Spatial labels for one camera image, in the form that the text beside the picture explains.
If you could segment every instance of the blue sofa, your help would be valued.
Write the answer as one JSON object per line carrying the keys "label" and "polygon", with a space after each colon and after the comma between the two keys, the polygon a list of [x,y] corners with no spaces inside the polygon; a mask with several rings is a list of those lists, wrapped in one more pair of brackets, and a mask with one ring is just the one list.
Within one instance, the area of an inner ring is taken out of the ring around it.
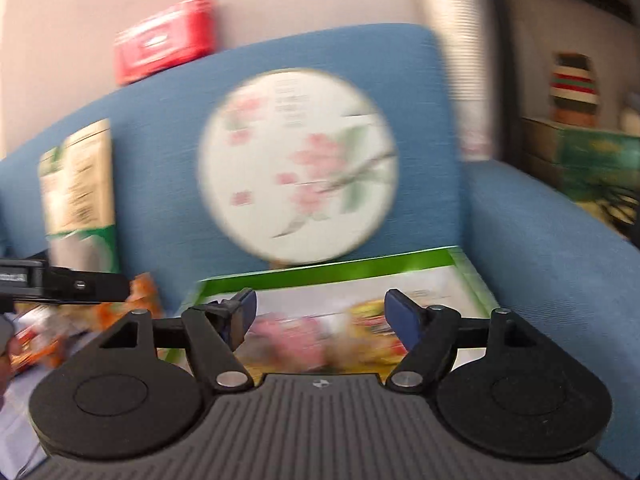
{"label": "blue sofa", "polygon": [[258,73],[311,67],[353,82],[382,110],[399,150],[396,201],[345,259],[460,245],[498,301],[600,376],[614,415],[599,452],[640,472],[640,253],[550,188],[499,162],[458,160],[433,34],[415,25],[313,32],[209,56],[122,88],[54,124],[0,163],[6,240],[17,256],[46,247],[40,155],[110,118],[116,228],[127,274],[150,271],[175,310],[196,280],[263,270],[214,224],[196,184],[204,124]]}

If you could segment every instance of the round decorative plate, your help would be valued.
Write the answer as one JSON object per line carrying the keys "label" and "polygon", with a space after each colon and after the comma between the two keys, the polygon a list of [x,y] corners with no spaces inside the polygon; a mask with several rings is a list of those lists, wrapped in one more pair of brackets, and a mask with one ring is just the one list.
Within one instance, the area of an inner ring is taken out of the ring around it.
{"label": "round decorative plate", "polygon": [[384,117],[316,70],[256,76],[210,117],[198,160],[204,202],[242,248],[288,264],[363,243],[389,210],[398,160]]}

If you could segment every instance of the sofa backrest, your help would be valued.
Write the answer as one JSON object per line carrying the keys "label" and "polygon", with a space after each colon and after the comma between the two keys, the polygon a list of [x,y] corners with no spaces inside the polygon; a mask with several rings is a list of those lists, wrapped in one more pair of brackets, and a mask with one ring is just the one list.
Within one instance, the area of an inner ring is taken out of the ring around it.
{"label": "sofa backrest", "polygon": [[458,147],[434,35],[417,25],[383,24],[227,50],[121,88],[50,126],[0,162],[0,206],[15,255],[46,248],[40,155],[109,118],[118,250],[127,274],[151,272],[173,311],[196,280],[265,269],[266,262],[238,248],[206,211],[196,182],[198,144],[207,118],[235,86],[261,72],[302,67],[360,88],[385,115],[398,147],[392,209],[345,258],[460,244]]}

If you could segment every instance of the pink wall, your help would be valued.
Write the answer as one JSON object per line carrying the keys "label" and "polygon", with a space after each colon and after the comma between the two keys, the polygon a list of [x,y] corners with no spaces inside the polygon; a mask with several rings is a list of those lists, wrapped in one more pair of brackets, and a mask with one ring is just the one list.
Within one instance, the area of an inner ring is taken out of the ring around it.
{"label": "pink wall", "polygon": [[[180,0],[8,0],[0,52],[7,151],[116,88],[114,35]],[[412,0],[219,0],[225,48],[308,30],[419,22]]]}

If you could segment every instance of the green leaf painting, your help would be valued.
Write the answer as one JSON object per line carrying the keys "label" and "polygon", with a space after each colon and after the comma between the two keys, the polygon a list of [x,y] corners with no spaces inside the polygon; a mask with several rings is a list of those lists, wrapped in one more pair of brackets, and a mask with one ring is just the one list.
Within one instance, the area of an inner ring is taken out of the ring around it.
{"label": "green leaf painting", "polygon": [[234,132],[236,130],[241,130],[244,126],[242,125],[241,121],[239,121],[238,119],[238,115],[236,114],[236,112],[234,110],[228,112],[226,114],[226,121],[225,121],[225,126],[227,131],[230,132]]}
{"label": "green leaf painting", "polygon": [[366,124],[360,124],[358,126],[350,126],[338,134],[338,142],[342,144],[342,153],[347,164],[358,153],[358,147],[364,138],[366,129]]}
{"label": "green leaf painting", "polygon": [[342,212],[356,211],[364,203],[366,191],[367,188],[359,180],[348,183],[342,192]]}
{"label": "green leaf painting", "polygon": [[390,182],[389,176],[380,168],[369,168],[363,171],[359,179],[367,180],[368,182],[380,182],[381,184],[388,184]]}

